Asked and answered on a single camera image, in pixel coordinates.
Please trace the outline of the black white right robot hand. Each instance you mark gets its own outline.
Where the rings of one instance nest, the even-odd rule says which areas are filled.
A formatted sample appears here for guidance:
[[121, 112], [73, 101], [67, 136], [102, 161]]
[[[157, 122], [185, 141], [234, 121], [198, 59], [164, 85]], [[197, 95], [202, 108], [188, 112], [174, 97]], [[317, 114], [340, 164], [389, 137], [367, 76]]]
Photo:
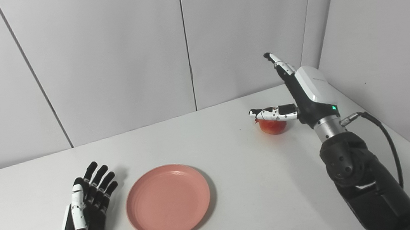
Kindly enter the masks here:
[[273, 64], [294, 103], [251, 109], [250, 117], [265, 121], [298, 120], [311, 128], [324, 118], [340, 117], [334, 89], [321, 71], [311, 66], [296, 69], [270, 52], [263, 57]]

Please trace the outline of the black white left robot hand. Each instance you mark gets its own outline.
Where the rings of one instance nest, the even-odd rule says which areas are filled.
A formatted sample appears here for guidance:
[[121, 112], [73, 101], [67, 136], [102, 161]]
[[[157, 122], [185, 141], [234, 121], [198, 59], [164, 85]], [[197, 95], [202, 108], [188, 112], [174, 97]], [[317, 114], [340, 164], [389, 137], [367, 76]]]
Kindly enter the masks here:
[[73, 183], [64, 230], [105, 230], [111, 195], [117, 187], [114, 172], [91, 162], [84, 176]]

